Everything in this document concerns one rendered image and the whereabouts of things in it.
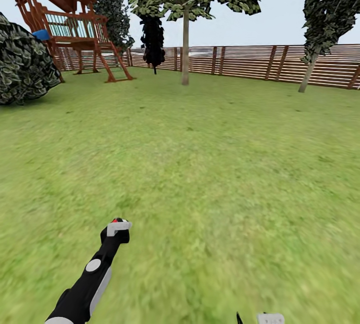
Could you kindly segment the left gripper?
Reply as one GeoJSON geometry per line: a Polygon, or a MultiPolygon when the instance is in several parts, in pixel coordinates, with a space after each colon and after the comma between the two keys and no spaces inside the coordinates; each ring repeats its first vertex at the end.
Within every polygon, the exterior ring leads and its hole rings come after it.
{"type": "Polygon", "coordinates": [[[107,230],[101,232],[101,244],[111,245],[117,251],[121,243],[128,243],[130,240],[129,230],[119,230],[114,236],[107,236],[107,230]]]}

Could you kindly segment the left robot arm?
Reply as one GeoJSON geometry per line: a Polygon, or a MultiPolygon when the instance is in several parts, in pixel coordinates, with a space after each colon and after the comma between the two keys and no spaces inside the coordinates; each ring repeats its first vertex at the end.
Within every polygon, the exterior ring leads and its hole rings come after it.
{"type": "Polygon", "coordinates": [[[128,221],[113,221],[101,232],[101,248],[85,266],[71,289],[60,296],[55,310],[43,324],[85,324],[91,318],[111,278],[111,264],[121,243],[130,240],[128,221]]]}

